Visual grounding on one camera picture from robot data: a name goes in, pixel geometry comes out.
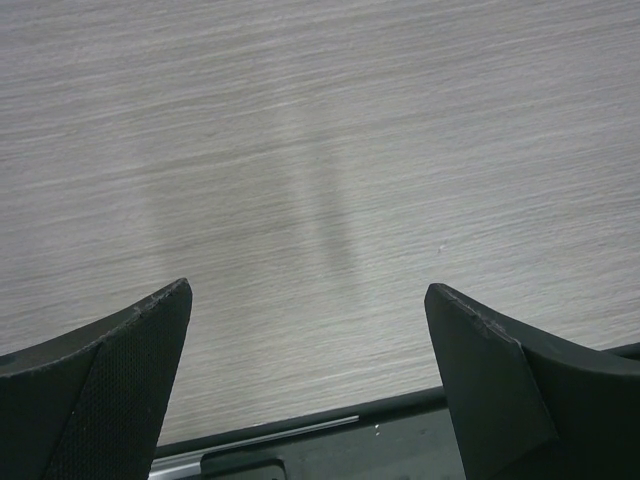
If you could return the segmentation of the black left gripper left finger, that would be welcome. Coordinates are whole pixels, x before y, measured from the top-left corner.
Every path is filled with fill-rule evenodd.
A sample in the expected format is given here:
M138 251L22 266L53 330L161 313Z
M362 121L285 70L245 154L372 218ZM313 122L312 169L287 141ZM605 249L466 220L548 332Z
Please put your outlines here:
M178 279L133 305L1 357L4 479L145 479L192 309Z

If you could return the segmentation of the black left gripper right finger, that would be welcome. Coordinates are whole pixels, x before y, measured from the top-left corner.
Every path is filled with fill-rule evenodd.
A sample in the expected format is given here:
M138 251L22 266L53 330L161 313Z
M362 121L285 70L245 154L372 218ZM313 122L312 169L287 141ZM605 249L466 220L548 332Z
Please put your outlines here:
M424 306L467 478L638 478L638 344L591 349L440 283Z

